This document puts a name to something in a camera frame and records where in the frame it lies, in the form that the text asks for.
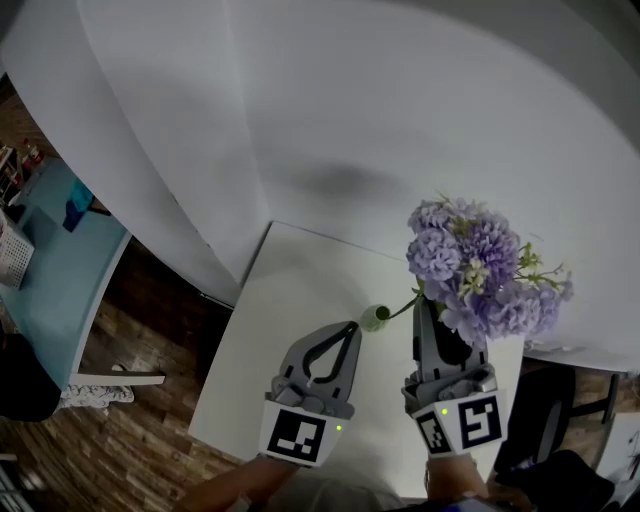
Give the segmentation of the white perforated basket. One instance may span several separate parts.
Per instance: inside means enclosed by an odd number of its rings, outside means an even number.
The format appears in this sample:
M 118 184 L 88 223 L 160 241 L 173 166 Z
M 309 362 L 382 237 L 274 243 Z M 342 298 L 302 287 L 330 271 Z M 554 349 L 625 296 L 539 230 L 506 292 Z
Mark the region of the white perforated basket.
M 0 210 L 0 283 L 19 289 L 33 253 L 33 244 Z

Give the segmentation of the red figurines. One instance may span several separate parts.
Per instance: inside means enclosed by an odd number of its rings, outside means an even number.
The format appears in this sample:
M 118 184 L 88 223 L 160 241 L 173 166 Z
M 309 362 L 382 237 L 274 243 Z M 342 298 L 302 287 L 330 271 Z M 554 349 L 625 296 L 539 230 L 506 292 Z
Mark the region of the red figurines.
M 43 160 L 44 156 L 39 148 L 32 144 L 28 138 L 24 138 L 22 148 L 16 151 L 17 170 L 23 183 L 26 183 L 39 169 Z

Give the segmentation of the light blue table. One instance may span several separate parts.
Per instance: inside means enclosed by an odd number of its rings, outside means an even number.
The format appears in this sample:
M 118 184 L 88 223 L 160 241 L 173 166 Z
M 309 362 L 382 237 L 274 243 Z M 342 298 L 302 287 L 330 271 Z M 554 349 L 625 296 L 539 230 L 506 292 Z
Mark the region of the light blue table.
M 23 189 L 18 225 L 35 250 L 20 288 L 0 285 L 0 299 L 60 389 L 161 385 L 160 372 L 114 371 L 110 362 L 92 373 L 80 370 L 97 310 L 131 235 L 115 217 L 93 212 L 67 231 L 63 221 L 75 180 L 62 160 L 48 158 Z

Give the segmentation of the person's grey shorts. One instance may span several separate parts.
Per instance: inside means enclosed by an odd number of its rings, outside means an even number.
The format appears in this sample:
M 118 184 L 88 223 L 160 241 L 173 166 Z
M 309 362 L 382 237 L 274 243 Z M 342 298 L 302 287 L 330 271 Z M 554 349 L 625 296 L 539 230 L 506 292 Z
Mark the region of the person's grey shorts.
M 248 512 L 385 512 L 405 506 L 393 493 L 333 478 L 295 475 L 264 504 L 251 505 Z

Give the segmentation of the purple flowers bouquet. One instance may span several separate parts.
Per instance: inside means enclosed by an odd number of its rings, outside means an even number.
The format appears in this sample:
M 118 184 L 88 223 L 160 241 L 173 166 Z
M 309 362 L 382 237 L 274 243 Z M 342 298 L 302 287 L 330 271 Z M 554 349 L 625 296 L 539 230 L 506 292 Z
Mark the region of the purple flowers bouquet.
M 442 196 L 409 215 L 406 259 L 416 285 L 412 303 L 435 308 L 437 326 L 470 346 L 550 331 L 574 294 L 572 274 L 551 271 L 501 213 L 485 204 Z

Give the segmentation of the blue cloth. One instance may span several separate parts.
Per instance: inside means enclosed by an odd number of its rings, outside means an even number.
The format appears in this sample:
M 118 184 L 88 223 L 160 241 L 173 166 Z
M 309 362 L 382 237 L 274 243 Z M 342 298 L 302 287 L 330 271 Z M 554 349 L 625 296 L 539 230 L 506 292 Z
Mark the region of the blue cloth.
M 89 211 L 95 199 L 94 194 L 78 178 L 75 179 L 65 204 L 63 228 L 73 232 L 84 215 Z

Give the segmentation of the person's left forearm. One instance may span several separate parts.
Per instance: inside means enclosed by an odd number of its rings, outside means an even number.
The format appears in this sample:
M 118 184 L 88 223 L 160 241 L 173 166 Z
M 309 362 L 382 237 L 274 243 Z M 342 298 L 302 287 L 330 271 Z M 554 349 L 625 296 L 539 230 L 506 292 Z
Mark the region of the person's left forearm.
M 299 465 L 259 455 L 189 491 L 172 512 L 227 512 L 239 499 L 264 505 L 299 470 Z

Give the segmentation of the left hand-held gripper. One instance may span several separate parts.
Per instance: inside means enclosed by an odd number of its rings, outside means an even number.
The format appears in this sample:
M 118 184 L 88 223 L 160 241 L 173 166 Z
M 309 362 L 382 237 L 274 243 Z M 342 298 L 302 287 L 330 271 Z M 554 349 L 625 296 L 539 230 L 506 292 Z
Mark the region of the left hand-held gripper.
M 306 468 L 325 463 L 355 408 L 349 399 L 362 342 L 360 326 L 343 321 L 295 341 L 265 395 L 259 437 L 263 456 Z M 315 391 L 288 379 L 306 384 Z

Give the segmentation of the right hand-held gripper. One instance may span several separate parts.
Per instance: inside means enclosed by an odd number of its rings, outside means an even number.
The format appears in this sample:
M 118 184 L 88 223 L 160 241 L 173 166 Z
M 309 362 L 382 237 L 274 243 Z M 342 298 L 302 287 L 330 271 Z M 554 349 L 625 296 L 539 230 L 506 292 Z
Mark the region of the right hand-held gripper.
M 405 410 L 414 420 L 433 458 L 459 456 L 505 439 L 505 391 L 488 362 L 486 342 L 463 343 L 461 369 L 447 379 L 442 358 L 451 334 L 435 305 L 424 296 L 413 308 L 413 357 L 416 379 L 405 380 Z

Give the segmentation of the small pale green vase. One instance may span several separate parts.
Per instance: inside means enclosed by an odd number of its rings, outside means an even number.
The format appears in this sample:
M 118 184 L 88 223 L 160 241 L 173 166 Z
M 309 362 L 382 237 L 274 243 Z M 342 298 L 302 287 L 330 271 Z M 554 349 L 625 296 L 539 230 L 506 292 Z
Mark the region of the small pale green vase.
M 359 326 L 365 332 L 378 332 L 386 327 L 391 312 L 385 305 L 372 305 L 368 307 L 359 319 Z

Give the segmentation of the white wall outlets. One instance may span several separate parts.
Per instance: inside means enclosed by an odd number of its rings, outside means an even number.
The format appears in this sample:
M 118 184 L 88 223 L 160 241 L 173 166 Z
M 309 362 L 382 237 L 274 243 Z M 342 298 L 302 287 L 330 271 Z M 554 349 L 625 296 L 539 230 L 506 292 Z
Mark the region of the white wall outlets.
M 566 346 L 552 341 L 526 340 L 524 343 L 524 353 L 534 358 L 573 354 L 583 350 L 583 347 Z

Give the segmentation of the person's right forearm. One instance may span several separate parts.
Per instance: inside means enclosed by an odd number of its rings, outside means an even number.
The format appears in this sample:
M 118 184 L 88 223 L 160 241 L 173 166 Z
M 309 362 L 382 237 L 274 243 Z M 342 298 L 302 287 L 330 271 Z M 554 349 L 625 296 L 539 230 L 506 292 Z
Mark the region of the person's right forearm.
M 466 497 L 489 497 L 487 484 L 470 454 L 429 457 L 425 478 L 430 501 L 452 502 Z

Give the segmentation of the black office chair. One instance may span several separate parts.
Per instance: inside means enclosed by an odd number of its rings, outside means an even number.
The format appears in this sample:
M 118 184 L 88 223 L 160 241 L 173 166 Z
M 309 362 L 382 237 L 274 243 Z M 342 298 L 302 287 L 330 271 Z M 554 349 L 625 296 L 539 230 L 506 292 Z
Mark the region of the black office chair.
M 612 418 L 620 377 L 611 377 L 608 395 L 574 406 L 576 372 L 548 366 L 521 376 L 508 422 L 508 435 L 495 464 L 498 484 L 520 490 L 535 512 L 601 512 L 614 484 L 575 452 L 560 445 L 572 418 L 601 412 Z

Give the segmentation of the white square table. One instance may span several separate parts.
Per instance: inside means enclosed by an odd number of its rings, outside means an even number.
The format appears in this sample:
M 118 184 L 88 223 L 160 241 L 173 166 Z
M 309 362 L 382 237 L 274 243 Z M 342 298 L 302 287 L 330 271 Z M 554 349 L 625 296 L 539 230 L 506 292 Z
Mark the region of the white square table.
M 254 458 L 264 395 L 291 344 L 383 304 L 398 315 L 364 335 L 350 396 L 354 417 L 316 473 L 423 497 L 427 450 L 401 394 L 415 368 L 412 317 L 403 309 L 414 284 L 403 261 L 273 223 L 213 359 L 191 436 L 239 460 Z

